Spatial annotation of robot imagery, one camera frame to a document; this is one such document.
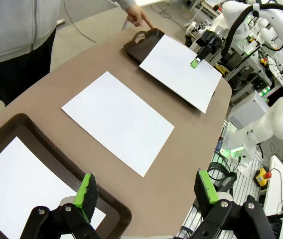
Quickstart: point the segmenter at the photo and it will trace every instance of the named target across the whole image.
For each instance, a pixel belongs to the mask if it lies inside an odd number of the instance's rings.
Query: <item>gray jacket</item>
[[[56,27],[61,0],[0,0],[0,62],[41,46]],[[112,0],[122,9],[135,0]]]

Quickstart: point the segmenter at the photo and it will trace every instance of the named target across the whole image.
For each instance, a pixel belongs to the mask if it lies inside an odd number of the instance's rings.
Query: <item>brown table top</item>
[[[25,113],[83,171],[93,172],[97,182],[132,212],[124,235],[175,235],[195,199],[196,171],[206,169],[213,155],[231,88],[221,79],[207,113],[194,109],[122,50],[138,30],[128,28],[51,72],[2,111],[0,126]],[[175,126],[144,178],[61,110],[106,71]]]

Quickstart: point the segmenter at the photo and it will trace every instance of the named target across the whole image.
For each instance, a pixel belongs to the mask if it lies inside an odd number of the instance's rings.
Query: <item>person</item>
[[[0,0],[0,100],[7,106],[50,71],[61,0]],[[116,1],[135,26],[151,22],[135,0]]]

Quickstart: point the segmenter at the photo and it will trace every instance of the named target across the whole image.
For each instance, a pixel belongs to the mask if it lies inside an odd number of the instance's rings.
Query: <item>black pants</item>
[[[0,62],[0,100],[5,106],[50,72],[55,32],[36,50]]]

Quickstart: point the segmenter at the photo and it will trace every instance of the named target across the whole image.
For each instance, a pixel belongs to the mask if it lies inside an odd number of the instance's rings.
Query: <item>zipper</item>
[[[37,19],[36,19],[36,14],[37,14],[37,0],[34,0],[34,39],[33,43],[31,46],[31,51],[34,50],[34,43],[36,41],[37,37]]]

